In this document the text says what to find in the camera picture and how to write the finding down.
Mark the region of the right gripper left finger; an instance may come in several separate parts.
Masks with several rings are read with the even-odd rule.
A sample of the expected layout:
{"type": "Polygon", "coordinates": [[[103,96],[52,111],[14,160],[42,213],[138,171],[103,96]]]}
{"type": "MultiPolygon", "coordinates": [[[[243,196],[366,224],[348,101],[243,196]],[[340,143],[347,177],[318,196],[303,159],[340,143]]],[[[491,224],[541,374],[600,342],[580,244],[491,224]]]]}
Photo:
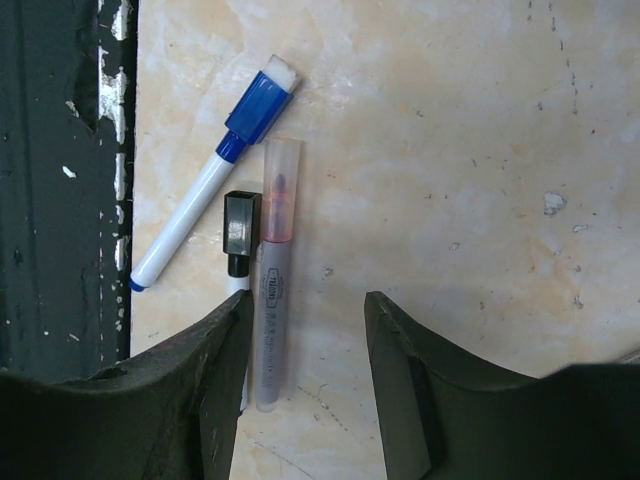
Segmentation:
{"type": "Polygon", "coordinates": [[[1,376],[5,479],[225,479],[253,331],[240,291],[91,378],[1,376]]]}

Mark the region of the clear grey marker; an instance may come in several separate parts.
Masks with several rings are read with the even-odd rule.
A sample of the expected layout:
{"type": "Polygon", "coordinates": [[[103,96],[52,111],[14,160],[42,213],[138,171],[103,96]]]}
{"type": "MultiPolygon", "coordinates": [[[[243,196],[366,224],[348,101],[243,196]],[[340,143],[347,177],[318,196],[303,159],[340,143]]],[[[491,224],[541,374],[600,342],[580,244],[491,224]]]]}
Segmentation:
{"type": "Polygon", "coordinates": [[[302,142],[274,138],[264,160],[253,393],[258,411],[275,409],[285,373],[290,260],[302,142]]]}

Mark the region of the black cap marker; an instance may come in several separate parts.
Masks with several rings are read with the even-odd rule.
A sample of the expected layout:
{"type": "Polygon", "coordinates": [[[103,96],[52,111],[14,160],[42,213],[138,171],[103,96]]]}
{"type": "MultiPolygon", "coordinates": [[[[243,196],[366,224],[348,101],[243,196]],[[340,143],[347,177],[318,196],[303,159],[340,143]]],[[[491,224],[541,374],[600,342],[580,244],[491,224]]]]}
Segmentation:
{"type": "Polygon", "coordinates": [[[253,261],[260,243],[262,195],[233,190],[223,202],[223,253],[227,256],[227,294],[251,289],[253,261]]]}

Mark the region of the blue cap whiteboard marker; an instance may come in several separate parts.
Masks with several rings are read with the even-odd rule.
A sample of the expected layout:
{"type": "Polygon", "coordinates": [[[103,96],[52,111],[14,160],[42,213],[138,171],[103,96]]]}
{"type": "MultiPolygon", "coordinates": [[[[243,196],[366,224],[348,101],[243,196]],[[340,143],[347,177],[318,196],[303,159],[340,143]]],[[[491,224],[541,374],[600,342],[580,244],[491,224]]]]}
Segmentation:
{"type": "Polygon", "coordinates": [[[299,83],[296,70],[272,55],[225,121],[226,133],[160,233],[130,274],[132,290],[151,287],[247,148],[260,143],[276,123],[299,83]]]}

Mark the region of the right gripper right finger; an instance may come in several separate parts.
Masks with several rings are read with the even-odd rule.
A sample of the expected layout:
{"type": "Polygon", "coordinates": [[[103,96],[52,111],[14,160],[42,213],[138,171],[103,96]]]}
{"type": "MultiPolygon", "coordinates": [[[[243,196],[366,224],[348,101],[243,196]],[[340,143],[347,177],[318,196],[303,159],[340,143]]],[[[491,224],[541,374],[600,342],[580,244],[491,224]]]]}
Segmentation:
{"type": "Polygon", "coordinates": [[[639,368],[573,364],[535,379],[365,298],[369,361],[391,479],[635,479],[639,368]]]}

